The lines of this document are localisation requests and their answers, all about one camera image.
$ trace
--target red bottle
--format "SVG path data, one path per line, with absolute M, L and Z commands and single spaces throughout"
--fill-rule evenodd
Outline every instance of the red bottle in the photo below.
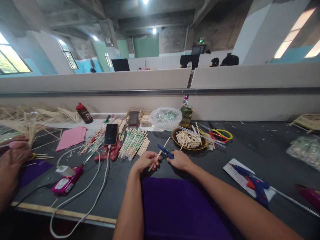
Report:
M 78 106 L 76 106 L 77 112 L 79 113 L 80 117 L 83 119 L 85 123 L 92 123 L 93 118 L 91 117 L 91 114 L 88 112 L 87 108 L 83 106 L 81 103 L 79 103 Z

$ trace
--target white cable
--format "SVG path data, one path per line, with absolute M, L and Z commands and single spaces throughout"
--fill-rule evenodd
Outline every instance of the white cable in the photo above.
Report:
M 72 150 L 64 153 L 64 154 L 59 158 L 59 160 L 58 160 L 58 162 L 57 162 L 57 165 L 58 165 L 60 159 L 61 159 L 65 154 L 67 154 L 67 153 L 69 153 L 69 152 L 71 152 L 71 151 L 73 151 L 73 150 L 75 150 L 75 149 L 77 149 L 77 148 L 80 148 L 80 147 L 83 147 L 83 146 L 76 147 L 76 148 L 74 148 L 74 149 L 72 149 Z M 73 230 L 72 230 L 68 235 L 58 236 L 57 234 L 55 234 L 55 232 L 53 231 L 53 228 L 52 228 L 52 221 L 53 221 L 53 218 L 54 218 L 55 213 L 57 212 L 57 209 L 58 209 L 60 206 L 62 206 L 62 205 L 64 205 L 64 204 L 66 204 L 67 202 L 69 202 L 70 200 L 74 199 L 75 197 L 79 196 L 80 194 L 84 193 L 84 192 L 90 187 L 90 185 L 92 184 L 92 182 L 94 181 L 94 179 L 96 178 L 96 176 L 98 175 L 98 172 L 99 172 L 99 170 L 100 170 L 100 153 L 98 152 L 98 150 L 93 149 L 92 147 L 89 147 L 89 148 L 93 149 L 95 152 L 97 152 L 97 153 L 99 154 L 98 171 L 97 171 L 96 175 L 94 175 L 92 181 L 89 183 L 89 185 L 88 185 L 84 190 L 82 190 L 81 192 L 77 193 L 77 194 L 74 195 L 73 197 L 69 198 L 67 201 L 61 203 L 59 206 L 57 206 L 57 207 L 54 209 L 54 211 L 53 211 L 53 213 L 52 213 L 52 216 L 51 216 L 51 220 L 50 220 L 50 232 L 51 232 L 51 234 L 52 234 L 53 237 L 55 237 L 55 238 L 67 238 L 67 237 L 71 236 L 71 234 L 72 234 L 72 233 L 74 232 L 74 230 L 77 228 L 77 226 L 79 225 L 79 223 L 81 223 L 81 222 L 91 213 L 91 211 L 92 211 L 92 210 L 94 209 L 94 207 L 96 206 L 96 203 L 97 203 L 97 201 L 98 201 L 98 199 L 99 199 L 99 197 L 100 197 L 100 195 L 101 195 L 102 189 L 104 188 L 104 185 L 106 184 L 107 170 L 108 170 L 108 166 L 109 166 L 110 147 L 111 147 L 111 145 L 108 145 L 107 168 L 106 168 L 106 171 L 105 171 L 105 173 L 104 173 L 103 184 L 102 184 L 102 186 L 101 186 L 101 189 L 100 189 L 100 191 L 99 191 L 99 193 L 98 193 L 98 195 L 97 195 L 97 198 L 96 198 L 96 200 L 95 200 L 92 208 L 89 210 L 89 212 L 88 212 L 86 215 L 84 215 L 84 216 L 79 220 L 79 222 L 76 224 L 76 226 L 73 228 Z

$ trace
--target red scissors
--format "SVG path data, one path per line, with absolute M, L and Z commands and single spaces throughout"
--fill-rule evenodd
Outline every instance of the red scissors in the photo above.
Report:
M 198 123 L 198 125 L 200 125 L 204 129 L 208 130 L 209 131 L 209 135 L 211 136 L 212 139 L 218 140 L 218 141 L 223 142 L 223 143 L 227 143 L 229 141 L 225 136 L 223 136 L 223 135 L 221 136 L 221 135 L 219 135 L 217 133 L 212 132 L 211 128 L 208 128 L 205 125 L 202 125 L 200 123 Z

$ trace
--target white partition wall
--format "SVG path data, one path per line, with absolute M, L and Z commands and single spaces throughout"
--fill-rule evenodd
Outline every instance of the white partition wall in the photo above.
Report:
M 196 68 L 191 88 L 320 87 L 320 63 Z
M 139 68 L 144 70 L 146 68 L 145 58 L 128 58 L 130 71 L 137 71 Z
M 162 69 L 162 57 L 146 58 L 146 67 L 150 68 L 150 70 Z
M 320 63 L 264 64 L 196 68 L 191 88 L 320 87 Z M 189 96 L 194 120 L 283 121 L 320 113 L 319 94 L 247 94 Z
M 179 56 L 162 57 L 162 69 L 177 69 L 180 64 Z
M 210 67 L 211 60 L 216 57 L 219 58 L 219 65 L 220 65 L 228 53 L 232 53 L 232 50 L 217 51 L 217 52 L 212 52 L 210 54 L 200 54 L 198 68 Z
M 48 109 L 63 107 L 75 109 L 79 102 L 86 106 L 90 113 L 126 113 L 130 107 L 141 107 L 154 110 L 158 107 L 173 107 L 180 109 L 183 103 L 182 95 L 166 96 L 90 96 L 90 97 L 37 97 L 37 98 L 0 98 L 0 104 L 20 106 L 21 104 Z
M 1 78 L 0 92 L 186 88 L 191 68 Z

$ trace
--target purple cloth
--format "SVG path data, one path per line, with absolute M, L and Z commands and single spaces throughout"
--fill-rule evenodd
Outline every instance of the purple cloth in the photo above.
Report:
M 147 239 L 233 239 L 207 196 L 190 181 L 147 177 L 142 191 Z
M 24 186 L 31 183 L 33 180 L 35 180 L 37 177 L 44 174 L 46 171 L 48 171 L 50 168 L 53 167 L 52 164 L 47 163 L 45 160 L 33 160 L 30 162 L 27 162 L 26 164 L 32 164 L 32 163 L 38 163 L 34 164 L 28 167 L 24 167 L 22 172 L 22 178 L 21 178 L 21 185 L 20 188 L 23 188 Z

